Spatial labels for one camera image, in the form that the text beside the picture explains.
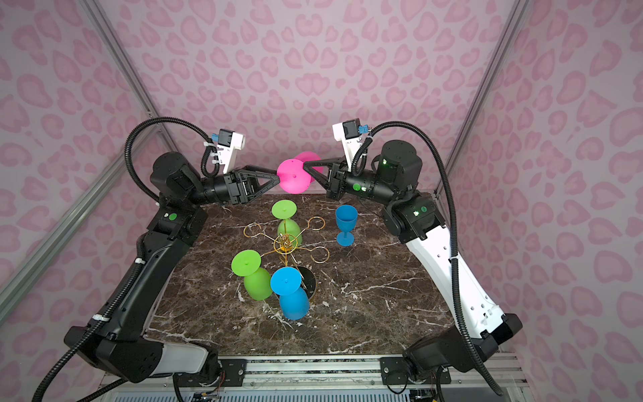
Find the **magenta wine glass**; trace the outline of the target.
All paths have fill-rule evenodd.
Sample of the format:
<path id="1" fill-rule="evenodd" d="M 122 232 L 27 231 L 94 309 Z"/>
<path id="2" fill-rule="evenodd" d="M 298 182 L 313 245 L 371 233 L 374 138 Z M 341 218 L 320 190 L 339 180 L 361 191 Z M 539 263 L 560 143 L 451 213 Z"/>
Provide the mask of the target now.
<path id="1" fill-rule="evenodd" d="M 316 180 L 304 170 L 304 163 L 318 160 L 320 157 L 310 151 L 302 152 L 292 159 L 286 159 L 277 169 L 280 187 L 288 194 L 306 192 Z"/>

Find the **blue wine glass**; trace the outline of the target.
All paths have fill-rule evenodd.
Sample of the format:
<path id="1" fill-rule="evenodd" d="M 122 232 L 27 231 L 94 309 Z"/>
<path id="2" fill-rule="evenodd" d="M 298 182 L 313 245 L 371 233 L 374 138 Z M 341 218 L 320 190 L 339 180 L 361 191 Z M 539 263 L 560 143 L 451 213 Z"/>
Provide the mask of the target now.
<path id="1" fill-rule="evenodd" d="M 357 225 L 358 211 L 351 205 L 338 207 L 335 213 L 336 224 L 340 230 L 337 242 L 342 247 L 351 246 L 354 243 L 353 230 Z"/>
<path id="2" fill-rule="evenodd" d="M 298 269 L 288 266 L 276 271 L 271 278 L 271 289 L 279 298 L 285 318 L 296 321 L 308 314 L 310 303 Z"/>

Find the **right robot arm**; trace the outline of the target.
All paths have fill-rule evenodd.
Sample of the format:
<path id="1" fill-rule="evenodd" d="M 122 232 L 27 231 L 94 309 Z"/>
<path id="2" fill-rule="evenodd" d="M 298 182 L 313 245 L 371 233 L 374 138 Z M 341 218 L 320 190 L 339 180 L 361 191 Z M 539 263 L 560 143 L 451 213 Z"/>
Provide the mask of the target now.
<path id="1" fill-rule="evenodd" d="M 386 142 L 377 162 L 376 170 L 361 175 L 343 158 L 305 162 L 303 169 L 330 199 L 351 194 L 381 204 L 388 231 L 422 264 L 455 318 L 442 335 L 424 337 L 403 352 L 407 378 L 436 378 L 449 367 L 479 370 L 521 331 L 522 322 L 492 301 L 461 256 L 455 259 L 458 273 L 452 274 L 452 232 L 433 200 L 417 189 L 423 162 L 415 148 L 400 140 Z"/>

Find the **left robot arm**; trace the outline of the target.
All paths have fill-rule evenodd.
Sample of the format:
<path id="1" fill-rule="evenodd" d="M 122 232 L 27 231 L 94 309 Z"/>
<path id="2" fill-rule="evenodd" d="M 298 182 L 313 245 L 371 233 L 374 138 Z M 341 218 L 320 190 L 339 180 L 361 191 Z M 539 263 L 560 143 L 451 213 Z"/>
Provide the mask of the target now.
<path id="1" fill-rule="evenodd" d="M 198 343 L 162 343 L 144 337 L 157 302 L 177 264 L 208 217 L 208 204 L 248 204 L 276 187 L 276 171 L 246 166 L 203 178 L 178 152 L 158 157 L 151 182 L 159 209 L 137 239 L 137 256 L 105 305 L 85 327 L 73 327 L 64 342 L 92 367 L 132 383 L 151 377 L 187 375 L 192 385 L 211 385 L 220 375 L 216 351 Z"/>

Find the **back green wine glass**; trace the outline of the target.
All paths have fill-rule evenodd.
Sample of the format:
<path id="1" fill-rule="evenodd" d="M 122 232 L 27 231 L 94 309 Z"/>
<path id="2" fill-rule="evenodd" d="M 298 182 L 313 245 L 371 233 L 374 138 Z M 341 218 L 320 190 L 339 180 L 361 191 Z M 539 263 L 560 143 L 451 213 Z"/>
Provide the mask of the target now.
<path id="1" fill-rule="evenodd" d="M 271 209 L 273 216 L 280 221 L 277 228 L 278 240 L 289 241 L 295 247 L 301 244 L 301 228 L 293 220 L 296 211 L 296 204 L 288 199 L 277 201 Z"/>

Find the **green wine glass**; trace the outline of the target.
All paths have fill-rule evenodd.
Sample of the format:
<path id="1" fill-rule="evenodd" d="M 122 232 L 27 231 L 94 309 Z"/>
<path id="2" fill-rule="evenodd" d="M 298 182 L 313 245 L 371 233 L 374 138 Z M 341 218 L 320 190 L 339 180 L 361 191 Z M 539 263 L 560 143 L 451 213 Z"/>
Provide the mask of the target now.
<path id="1" fill-rule="evenodd" d="M 296 204 L 288 199 L 277 201 L 271 209 L 273 216 L 280 221 L 277 228 L 278 240 L 289 241 L 295 247 L 301 244 L 301 228 L 293 220 L 296 211 Z"/>
<path id="2" fill-rule="evenodd" d="M 244 288 L 256 301 L 264 301 L 272 294 L 271 274 L 261 267 L 261 255 L 254 250 L 239 252 L 232 260 L 231 268 L 244 281 Z"/>

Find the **front green wine glass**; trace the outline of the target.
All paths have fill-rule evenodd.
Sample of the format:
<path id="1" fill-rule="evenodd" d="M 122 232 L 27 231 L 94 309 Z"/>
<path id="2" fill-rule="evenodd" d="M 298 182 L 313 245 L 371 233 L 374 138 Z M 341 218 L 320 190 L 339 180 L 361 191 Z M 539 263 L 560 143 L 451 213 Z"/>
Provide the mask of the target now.
<path id="1" fill-rule="evenodd" d="M 244 281 L 244 288 L 256 301 L 264 301 L 272 294 L 271 274 L 261 267 L 261 255 L 254 250 L 239 252 L 232 260 L 231 268 Z"/>

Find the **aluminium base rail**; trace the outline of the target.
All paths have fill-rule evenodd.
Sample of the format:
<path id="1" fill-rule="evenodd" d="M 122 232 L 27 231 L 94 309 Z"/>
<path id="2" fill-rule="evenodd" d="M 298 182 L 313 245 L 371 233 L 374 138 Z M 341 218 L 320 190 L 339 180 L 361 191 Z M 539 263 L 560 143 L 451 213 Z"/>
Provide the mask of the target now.
<path id="1" fill-rule="evenodd" d="M 403 361 L 386 355 L 225 356 L 222 385 L 192 386 L 171 378 L 127 383 L 103 401 L 533 401 L 517 357 L 499 353 L 487 369 L 502 388 L 496 395 L 476 371 L 444 368 L 427 380 L 409 380 Z"/>

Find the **aluminium frame post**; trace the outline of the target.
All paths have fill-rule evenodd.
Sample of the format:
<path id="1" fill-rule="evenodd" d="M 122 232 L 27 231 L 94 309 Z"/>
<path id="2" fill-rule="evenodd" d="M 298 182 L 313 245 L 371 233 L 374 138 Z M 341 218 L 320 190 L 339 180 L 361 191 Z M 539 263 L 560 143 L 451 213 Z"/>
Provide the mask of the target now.
<path id="1" fill-rule="evenodd" d="M 1 134 L 1 322 L 36 323 L 80 256 L 122 261 L 153 215 L 124 169 L 126 131 L 72 143 Z"/>

